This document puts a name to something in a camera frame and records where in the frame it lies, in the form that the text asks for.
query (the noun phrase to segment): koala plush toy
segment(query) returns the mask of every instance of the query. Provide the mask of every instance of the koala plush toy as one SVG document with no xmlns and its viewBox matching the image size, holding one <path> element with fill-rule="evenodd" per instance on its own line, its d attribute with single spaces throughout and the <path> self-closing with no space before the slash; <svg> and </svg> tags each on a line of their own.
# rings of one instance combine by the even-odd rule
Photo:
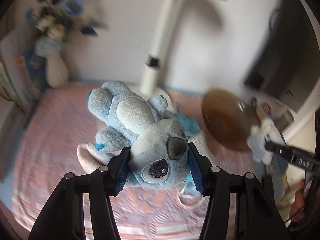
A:
<svg viewBox="0 0 320 240">
<path fill-rule="evenodd" d="M 87 105 L 108 125 L 96 134 L 96 144 L 78 146 L 78 159 L 87 173 L 108 165 L 112 152 L 131 147 L 125 187 L 166 189 L 188 176 L 188 141 L 162 95 L 146 102 L 123 82 L 106 82 L 89 92 Z"/>
</svg>

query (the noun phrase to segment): white vase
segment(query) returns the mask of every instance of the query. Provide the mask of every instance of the white vase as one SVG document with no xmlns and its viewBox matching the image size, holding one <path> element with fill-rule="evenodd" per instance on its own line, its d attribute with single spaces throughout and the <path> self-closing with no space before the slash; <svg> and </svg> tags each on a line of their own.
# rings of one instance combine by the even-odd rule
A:
<svg viewBox="0 0 320 240">
<path fill-rule="evenodd" d="M 60 88 L 68 83 L 69 71 L 59 53 L 47 56 L 45 78 L 53 88 Z"/>
</svg>

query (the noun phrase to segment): gray nose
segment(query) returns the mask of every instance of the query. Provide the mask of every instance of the gray nose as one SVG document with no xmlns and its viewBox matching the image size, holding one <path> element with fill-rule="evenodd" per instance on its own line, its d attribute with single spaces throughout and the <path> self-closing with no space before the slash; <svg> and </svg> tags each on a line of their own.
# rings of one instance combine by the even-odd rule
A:
<svg viewBox="0 0 320 240">
<path fill-rule="evenodd" d="M 171 137 L 167 142 L 167 151 L 170 159 L 177 160 L 180 158 L 187 148 L 187 142 L 177 138 Z"/>
</svg>

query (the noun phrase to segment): small white plush toy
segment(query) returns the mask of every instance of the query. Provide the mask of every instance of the small white plush toy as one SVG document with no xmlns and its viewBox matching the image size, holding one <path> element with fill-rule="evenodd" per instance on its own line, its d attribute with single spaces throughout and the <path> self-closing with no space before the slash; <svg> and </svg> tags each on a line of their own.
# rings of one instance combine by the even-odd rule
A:
<svg viewBox="0 0 320 240">
<path fill-rule="evenodd" d="M 263 162 L 265 165 L 269 165 L 272 161 L 272 152 L 264 148 L 266 141 L 285 145 L 280 132 L 268 117 L 262 120 L 260 128 L 257 125 L 251 127 L 251 136 L 247 139 L 247 144 L 252 150 L 253 159 L 256 162 Z"/>
</svg>

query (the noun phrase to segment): metal screw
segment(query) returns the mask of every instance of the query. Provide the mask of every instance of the metal screw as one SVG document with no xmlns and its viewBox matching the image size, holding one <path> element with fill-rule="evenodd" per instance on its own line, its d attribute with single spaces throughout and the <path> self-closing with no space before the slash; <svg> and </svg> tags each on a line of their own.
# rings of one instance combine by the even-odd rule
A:
<svg viewBox="0 0 320 240">
<path fill-rule="evenodd" d="M 105 172 L 105 171 L 107 171 L 108 169 L 109 169 L 108 166 L 101 166 L 101 167 L 99 168 L 99 171 Z"/>
<path fill-rule="evenodd" d="M 211 171 L 213 172 L 219 172 L 220 171 L 220 168 L 218 166 L 212 166 L 211 167 Z"/>
<path fill-rule="evenodd" d="M 64 177 L 66 179 L 71 179 L 73 177 L 73 173 L 72 172 L 68 172 L 66 175 L 64 175 Z"/>
<path fill-rule="evenodd" d="M 246 173 L 245 175 L 248 179 L 253 179 L 254 175 L 251 172 Z"/>
</svg>

